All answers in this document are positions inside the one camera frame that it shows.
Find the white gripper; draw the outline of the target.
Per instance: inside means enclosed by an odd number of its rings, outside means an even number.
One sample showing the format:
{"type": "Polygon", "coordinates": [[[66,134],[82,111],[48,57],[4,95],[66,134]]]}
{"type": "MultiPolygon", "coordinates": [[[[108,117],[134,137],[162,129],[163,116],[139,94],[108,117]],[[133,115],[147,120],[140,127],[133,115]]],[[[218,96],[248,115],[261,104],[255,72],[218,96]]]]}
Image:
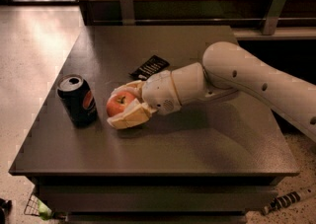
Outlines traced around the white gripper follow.
{"type": "Polygon", "coordinates": [[[175,89],[170,71],[165,70],[152,75],[146,82],[135,80],[115,88],[111,95],[119,92],[130,92],[136,98],[123,112],[107,119],[115,129],[135,127],[148,121],[155,112],[166,115],[181,109],[181,103],[175,89]]]}

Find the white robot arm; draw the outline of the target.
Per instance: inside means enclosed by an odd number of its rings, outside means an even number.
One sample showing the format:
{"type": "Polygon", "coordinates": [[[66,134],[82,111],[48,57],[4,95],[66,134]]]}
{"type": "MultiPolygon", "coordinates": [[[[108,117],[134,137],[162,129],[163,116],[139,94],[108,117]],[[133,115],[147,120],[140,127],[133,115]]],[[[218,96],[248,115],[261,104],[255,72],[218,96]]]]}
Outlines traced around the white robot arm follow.
{"type": "Polygon", "coordinates": [[[201,63],[165,70],[147,80],[126,83],[111,93],[116,101],[132,96],[120,112],[108,112],[115,129],[135,127],[154,113],[169,114],[195,101],[216,101],[236,91],[260,100],[316,141],[316,86],[279,71],[237,44],[210,45],[201,63]]]}

